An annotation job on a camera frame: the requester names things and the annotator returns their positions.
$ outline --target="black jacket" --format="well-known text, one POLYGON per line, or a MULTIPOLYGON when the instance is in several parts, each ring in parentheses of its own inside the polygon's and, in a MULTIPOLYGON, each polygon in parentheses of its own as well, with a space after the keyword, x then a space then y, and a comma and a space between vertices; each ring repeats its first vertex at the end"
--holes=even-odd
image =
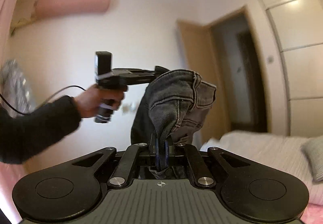
POLYGON ((0 105, 0 161, 21 164, 75 131, 80 121, 69 96, 17 118, 11 118, 0 105))

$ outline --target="denim seam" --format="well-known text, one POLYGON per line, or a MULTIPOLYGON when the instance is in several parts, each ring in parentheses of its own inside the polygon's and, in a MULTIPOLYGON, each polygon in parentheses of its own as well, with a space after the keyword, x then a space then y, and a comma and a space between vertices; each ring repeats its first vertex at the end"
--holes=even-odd
POLYGON ((195 126, 203 126, 202 124, 200 124, 200 123, 198 123, 198 122, 195 122, 195 121, 193 121, 193 120, 191 120, 191 119, 188 119, 188 118, 186 118, 186 119, 183 119, 183 121, 182 121, 182 123, 183 122, 185 122, 185 121, 189 121, 189 122, 191 122, 192 124, 194 124, 195 126))
POLYGON ((162 75, 158 76, 155 80, 153 80, 150 84, 154 84, 155 82, 157 82, 159 79, 161 79, 162 77, 164 77, 167 74, 173 73, 173 72, 177 72, 177 71, 184 71, 184 72, 189 72, 189 73, 195 73, 194 71, 190 71, 190 70, 185 70, 185 69, 177 69, 177 70, 172 70, 172 71, 168 71, 166 73, 163 73, 162 75))
POLYGON ((180 103, 179 100, 176 101, 176 109, 177 109, 177 118, 176 118, 176 123, 178 127, 180 127, 179 121, 180 121, 180 103))
POLYGON ((209 107, 212 106, 212 104, 214 103, 214 101, 208 105, 197 105, 196 108, 205 108, 205 107, 209 107))
POLYGON ((196 72, 193 73, 194 74, 194 82, 193 82, 193 86, 192 86, 192 90, 193 90, 193 105, 191 108, 188 109, 189 112, 193 111, 197 105, 197 91, 196 91, 196 82, 197 82, 197 75, 196 72))
POLYGON ((213 87, 213 88, 215 88, 215 89, 216 89, 216 85, 213 85, 213 84, 208 83, 208 82, 206 82, 206 81, 201 81, 201 83, 204 83, 204 84, 206 84, 206 85, 208 85, 208 86, 213 87))
POLYGON ((172 100, 184 100, 184 101, 189 101, 193 103, 193 99, 192 98, 183 98, 183 97, 178 97, 178 96, 173 96, 173 97, 168 97, 165 98, 163 100, 159 100, 158 102, 155 102, 150 108, 149 110, 151 110, 152 108, 154 108, 155 106, 159 105, 159 104, 163 104, 172 100))

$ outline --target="curtain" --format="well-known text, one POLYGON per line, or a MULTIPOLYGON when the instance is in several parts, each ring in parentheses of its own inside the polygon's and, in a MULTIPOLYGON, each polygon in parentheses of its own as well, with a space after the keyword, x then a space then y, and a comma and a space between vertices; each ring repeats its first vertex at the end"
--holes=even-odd
MULTIPOLYGON (((0 0, 0 66, 4 61, 4 47, 9 37, 10 23, 17 0, 0 0)), ((12 189, 25 175, 22 165, 0 163, 0 209, 11 221, 17 224, 21 217, 12 201, 12 189)))

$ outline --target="hand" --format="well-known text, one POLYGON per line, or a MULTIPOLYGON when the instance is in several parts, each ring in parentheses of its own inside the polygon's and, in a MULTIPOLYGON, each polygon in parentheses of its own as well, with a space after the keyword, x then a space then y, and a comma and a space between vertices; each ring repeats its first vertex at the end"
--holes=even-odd
POLYGON ((127 87, 120 90, 98 89, 92 85, 85 92, 74 98, 77 110, 82 118, 96 116, 103 100, 114 100, 113 110, 118 110, 127 87))

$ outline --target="silver bolt head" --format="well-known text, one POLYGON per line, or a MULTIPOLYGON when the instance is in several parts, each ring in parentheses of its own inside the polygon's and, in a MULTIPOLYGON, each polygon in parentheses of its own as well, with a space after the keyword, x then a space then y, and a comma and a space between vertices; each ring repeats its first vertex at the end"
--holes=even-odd
POLYGON ((198 179, 198 183, 200 183, 203 186, 209 186, 214 183, 214 180, 210 177, 201 177, 198 179))
POLYGON ((123 183, 125 183, 125 180, 124 178, 122 177, 112 177, 109 182, 112 184, 112 185, 115 185, 115 186, 119 186, 119 185, 122 185, 123 183))

